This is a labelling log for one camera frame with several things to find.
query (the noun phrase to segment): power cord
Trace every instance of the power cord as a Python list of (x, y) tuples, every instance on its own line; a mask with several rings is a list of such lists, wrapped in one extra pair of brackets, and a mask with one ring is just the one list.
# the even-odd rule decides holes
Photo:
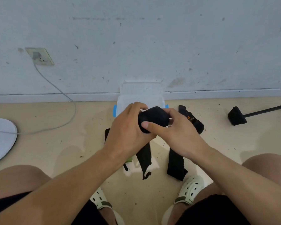
[[(33, 59), (33, 60), (36, 60), (36, 59), (39, 58), (39, 57), (41, 57), (40, 53), (39, 53), (39, 52), (34, 52), (34, 53), (33, 53), (32, 59)], [(49, 84), (51, 84), (53, 87), (55, 87), (57, 90), (59, 90), (61, 94), (63, 94), (63, 95), (64, 95), (65, 97), (67, 97), (71, 102), (74, 103), (74, 105), (75, 105), (75, 112), (74, 112), (73, 116), (71, 117), (71, 119), (70, 119), (67, 123), (65, 123), (65, 124), (63, 124), (63, 125), (60, 125), (60, 126), (57, 126), (57, 127), (42, 129), (42, 130), (38, 130), (38, 131), (34, 131), (34, 132), (15, 133), (15, 132), (0, 131), (0, 133), (9, 133), (9, 134), (16, 134), (16, 135), (31, 135), (31, 134), (36, 134), (36, 133), (45, 132), (45, 131), (49, 131), (49, 130), (54, 130), (54, 129), (58, 129), (58, 128), (60, 128), (60, 127), (63, 127), (63, 126), (65, 126), (65, 125), (69, 124), (69, 123), (73, 120), (73, 118), (75, 117), (75, 115), (76, 115), (76, 111), (77, 111), (76, 103), (75, 103), (69, 96), (67, 96), (66, 94), (64, 94), (63, 91), (61, 91), (58, 87), (56, 87), (53, 83), (51, 83), (47, 78), (45, 78), (45, 77), (41, 74), (41, 72), (38, 70), (38, 68), (37, 68), (37, 66), (35, 65), (34, 62), (33, 62), (33, 65), (34, 65), (35, 69), (37, 70), (37, 72), (38, 72)]]

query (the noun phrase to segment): white baseboard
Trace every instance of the white baseboard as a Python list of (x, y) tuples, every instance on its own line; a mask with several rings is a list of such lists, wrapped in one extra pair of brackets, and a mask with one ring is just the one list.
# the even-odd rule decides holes
[[(117, 101), (120, 93), (69, 93), (74, 101)], [(242, 89), (242, 90), (209, 90), (209, 91), (167, 91), (165, 100), (207, 99), (207, 98), (236, 98), (281, 96), (281, 88), (274, 89)], [(62, 94), (16, 94), (0, 95), (0, 103), (43, 103), (68, 102)]]

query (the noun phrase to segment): person's left hand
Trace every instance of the person's left hand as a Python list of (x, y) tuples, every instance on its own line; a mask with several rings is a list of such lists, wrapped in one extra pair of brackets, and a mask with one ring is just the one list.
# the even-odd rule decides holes
[(122, 164), (156, 137), (153, 133), (143, 133), (139, 128), (138, 114), (141, 109), (148, 107), (141, 102), (131, 103), (115, 118), (102, 149)]

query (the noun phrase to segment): white round object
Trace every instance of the white round object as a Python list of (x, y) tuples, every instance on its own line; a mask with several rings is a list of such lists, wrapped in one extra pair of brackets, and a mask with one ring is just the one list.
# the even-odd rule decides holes
[[(15, 124), (7, 119), (0, 118), (0, 131), (17, 133)], [(0, 159), (2, 159), (12, 148), (17, 134), (0, 132)]]

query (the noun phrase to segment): electrical socket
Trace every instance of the electrical socket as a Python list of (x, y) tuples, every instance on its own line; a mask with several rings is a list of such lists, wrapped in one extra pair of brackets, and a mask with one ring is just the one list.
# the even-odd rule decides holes
[(40, 57), (38, 57), (36, 60), (33, 60), (33, 62), (36, 65), (47, 65), (47, 66), (52, 66), (54, 65), (51, 57), (49, 56), (48, 52), (46, 51), (45, 48), (33, 48), (33, 47), (26, 47), (25, 50), (29, 54), (31, 58), (33, 58), (33, 53), (34, 52), (39, 52), (41, 54)]

